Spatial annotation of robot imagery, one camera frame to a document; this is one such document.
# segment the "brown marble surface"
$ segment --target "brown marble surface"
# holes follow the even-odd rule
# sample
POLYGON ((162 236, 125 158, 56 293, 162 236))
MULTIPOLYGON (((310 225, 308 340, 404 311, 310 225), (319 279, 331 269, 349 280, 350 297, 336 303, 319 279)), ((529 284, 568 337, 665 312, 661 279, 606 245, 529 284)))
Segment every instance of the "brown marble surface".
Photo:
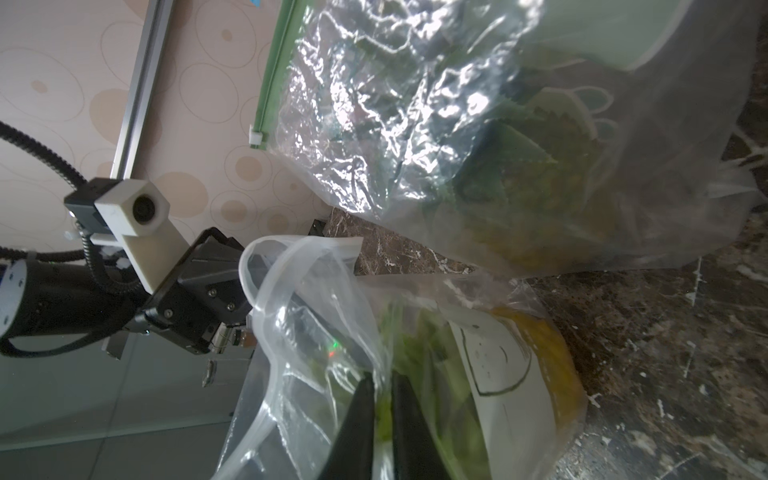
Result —
MULTIPOLYGON (((768 194, 768 23, 750 100, 723 161, 768 194)), ((358 274, 473 269, 334 210, 328 237, 364 237, 358 274)), ((529 280, 590 397, 554 480, 768 480, 768 209, 679 270, 529 280)))

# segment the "green zipper seal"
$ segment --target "green zipper seal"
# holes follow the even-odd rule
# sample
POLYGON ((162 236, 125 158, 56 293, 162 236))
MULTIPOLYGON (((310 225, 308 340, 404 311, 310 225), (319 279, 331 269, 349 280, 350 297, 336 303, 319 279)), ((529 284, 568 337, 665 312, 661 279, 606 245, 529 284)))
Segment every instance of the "green zipper seal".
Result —
POLYGON ((303 16, 313 0, 283 0, 277 16, 275 33, 272 36, 270 56, 266 60, 264 82, 259 92, 259 105, 253 120, 253 133, 261 133, 261 143, 251 148, 266 150, 266 143, 277 120, 277 108, 280 106, 282 86, 288 74, 288 64, 293 57, 293 46, 303 27, 303 16))

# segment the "camera lens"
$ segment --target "camera lens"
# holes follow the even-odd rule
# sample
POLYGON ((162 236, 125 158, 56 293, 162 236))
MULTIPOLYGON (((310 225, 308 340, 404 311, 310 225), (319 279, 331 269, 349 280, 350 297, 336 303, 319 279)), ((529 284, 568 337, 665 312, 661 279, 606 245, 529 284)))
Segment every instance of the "camera lens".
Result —
POLYGON ((134 202, 134 218, 142 225, 150 223, 154 218, 154 202, 146 195, 142 195, 134 202))

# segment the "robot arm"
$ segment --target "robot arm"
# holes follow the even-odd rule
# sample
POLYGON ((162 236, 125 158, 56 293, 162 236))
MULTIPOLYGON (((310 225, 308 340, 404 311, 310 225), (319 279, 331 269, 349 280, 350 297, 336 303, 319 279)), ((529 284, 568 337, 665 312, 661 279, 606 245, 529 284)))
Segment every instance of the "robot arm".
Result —
MULTIPOLYGON (((105 292, 86 266, 18 260, 0 282, 0 353, 55 355, 119 332, 155 332, 198 355, 233 342, 250 311, 237 274, 243 246, 234 238, 210 228, 188 245, 168 219, 170 204, 145 180, 95 178, 65 206, 93 244, 125 250, 143 288, 105 292), (61 333, 85 336, 47 352, 10 341, 61 333)), ((108 273, 119 279, 116 269, 108 273)))

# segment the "white plastic clip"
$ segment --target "white plastic clip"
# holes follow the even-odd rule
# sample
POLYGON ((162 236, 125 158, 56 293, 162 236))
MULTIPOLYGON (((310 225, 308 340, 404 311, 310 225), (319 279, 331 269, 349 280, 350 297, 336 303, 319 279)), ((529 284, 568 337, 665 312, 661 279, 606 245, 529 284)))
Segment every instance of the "white plastic clip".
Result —
POLYGON ((261 145, 261 139, 263 138, 263 135, 260 131, 253 131, 253 125, 250 126, 250 130, 248 132, 248 143, 253 146, 259 146, 261 145))

